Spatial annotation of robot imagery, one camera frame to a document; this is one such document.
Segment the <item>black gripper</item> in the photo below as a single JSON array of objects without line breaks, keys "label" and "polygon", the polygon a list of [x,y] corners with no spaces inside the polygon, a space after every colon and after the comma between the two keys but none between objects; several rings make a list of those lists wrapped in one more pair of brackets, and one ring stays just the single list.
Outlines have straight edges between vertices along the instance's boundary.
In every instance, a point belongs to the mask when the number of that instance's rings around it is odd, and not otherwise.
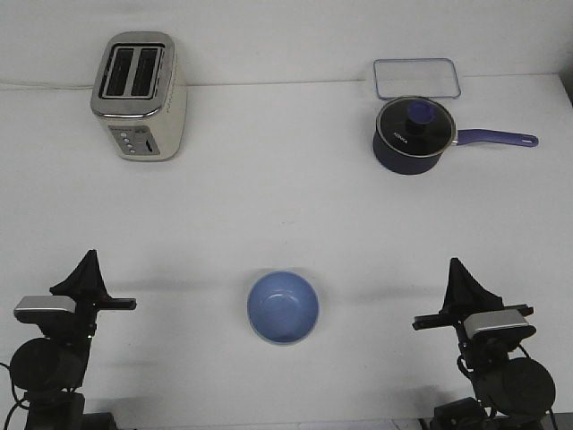
[{"label": "black gripper", "polygon": [[[80,297],[87,295],[91,289],[94,297]],[[45,315],[37,322],[46,337],[62,344],[80,344],[91,340],[97,329],[100,311],[132,311],[137,306],[135,298],[113,298],[108,294],[96,250],[89,250],[72,273],[51,287],[49,292],[53,296],[76,297],[73,298],[75,314]]]},{"label": "black gripper", "polygon": [[[456,312],[459,305],[472,313]],[[509,353],[519,348],[523,340],[532,337],[536,328],[528,322],[529,326],[524,328],[487,331],[469,339],[463,321],[471,314],[505,309],[517,309],[525,318],[534,313],[530,305],[504,306],[500,296],[486,290],[457,257],[452,257],[440,313],[416,316],[413,328],[420,331],[451,326],[458,336],[460,355],[468,367],[494,366],[507,361]]]}]

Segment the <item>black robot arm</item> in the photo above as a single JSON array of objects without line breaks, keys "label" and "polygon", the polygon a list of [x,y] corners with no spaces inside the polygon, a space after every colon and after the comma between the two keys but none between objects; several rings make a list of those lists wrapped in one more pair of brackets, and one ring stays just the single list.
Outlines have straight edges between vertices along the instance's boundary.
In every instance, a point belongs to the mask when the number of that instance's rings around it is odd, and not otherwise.
[{"label": "black robot arm", "polygon": [[26,296],[14,308],[20,323],[38,326],[42,335],[14,352],[7,366],[14,397],[13,412],[27,412],[26,429],[116,429],[112,413],[84,411],[82,387],[97,330],[98,313],[132,311],[134,298],[113,298],[105,286],[95,250],[89,250],[47,296]]},{"label": "black robot arm", "polygon": [[486,290],[457,258],[449,262],[449,277],[441,310],[419,315],[415,330],[451,327],[458,338],[457,367],[471,383],[471,397],[440,405],[423,429],[540,429],[554,419],[556,386],[549,371],[523,352],[523,340],[536,329],[527,321],[533,307],[505,305]]}]

